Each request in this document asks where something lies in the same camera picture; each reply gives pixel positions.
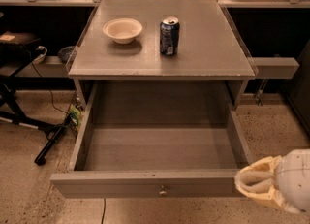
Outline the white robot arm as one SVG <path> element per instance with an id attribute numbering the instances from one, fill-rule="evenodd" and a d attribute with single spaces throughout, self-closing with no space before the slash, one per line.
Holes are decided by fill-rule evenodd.
<path id="1" fill-rule="evenodd" d="M 265 157 L 238 171 L 235 188 L 269 208 L 310 215 L 310 149 Z"/>

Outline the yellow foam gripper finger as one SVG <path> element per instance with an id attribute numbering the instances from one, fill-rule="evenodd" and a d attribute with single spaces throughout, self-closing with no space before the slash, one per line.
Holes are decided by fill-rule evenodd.
<path id="1" fill-rule="evenodd" d="M 273 179 L 273 173 L 265 171 L 244 171 L 240 173 L 240 180 L 244 184 L 256 184 Z"/>
<path id="2" fill-rule="evenodd" d="M 251 193 L 262 194 L 267 193 L 272 187 L 276 186 L 277 183 L 273 180 L 265 180 L 256 184 L 250 185 L 248 191 Z"/>

